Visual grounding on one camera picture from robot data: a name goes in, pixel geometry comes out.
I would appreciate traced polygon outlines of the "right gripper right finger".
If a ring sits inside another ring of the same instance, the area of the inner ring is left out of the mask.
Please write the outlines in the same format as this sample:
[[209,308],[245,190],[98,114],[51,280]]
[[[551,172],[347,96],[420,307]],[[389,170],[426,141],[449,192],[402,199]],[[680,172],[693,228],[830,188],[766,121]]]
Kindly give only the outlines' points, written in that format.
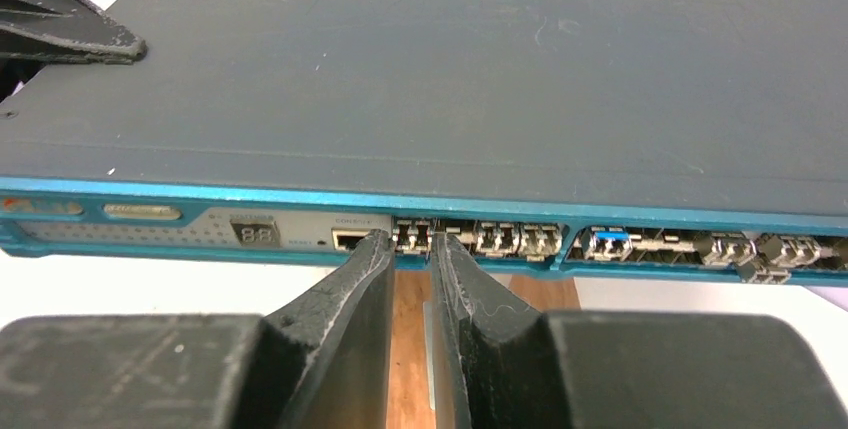
[[557,381],[539,311],[480,268],[459,240],[432,241],[434,390],[440,428],[551,428]]

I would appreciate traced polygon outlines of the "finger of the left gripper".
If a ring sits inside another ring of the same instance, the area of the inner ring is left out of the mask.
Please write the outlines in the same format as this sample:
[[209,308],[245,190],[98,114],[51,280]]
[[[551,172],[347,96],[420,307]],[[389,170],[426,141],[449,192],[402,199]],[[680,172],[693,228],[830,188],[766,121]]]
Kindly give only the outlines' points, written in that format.
[[1,0],[1,58],[133,64],[145,41],[90,0]]

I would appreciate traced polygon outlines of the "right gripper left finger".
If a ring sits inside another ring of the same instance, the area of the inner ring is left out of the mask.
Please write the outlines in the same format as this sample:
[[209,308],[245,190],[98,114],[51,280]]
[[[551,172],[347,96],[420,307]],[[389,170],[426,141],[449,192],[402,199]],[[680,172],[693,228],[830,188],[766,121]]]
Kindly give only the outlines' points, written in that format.
[[245,358],[234,428],[383,428],[395,283],[390,236],[263,317]]

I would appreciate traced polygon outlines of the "teal grey network switch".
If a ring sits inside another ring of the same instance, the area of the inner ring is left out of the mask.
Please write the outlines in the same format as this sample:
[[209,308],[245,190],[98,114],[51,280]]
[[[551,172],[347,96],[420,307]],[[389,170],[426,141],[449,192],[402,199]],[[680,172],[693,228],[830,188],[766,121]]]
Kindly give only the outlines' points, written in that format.
[[[1,246],[847,282],[847,0],[116,0],[130,65],[1,106]],[[579,237],[621,227],[622,261]]]

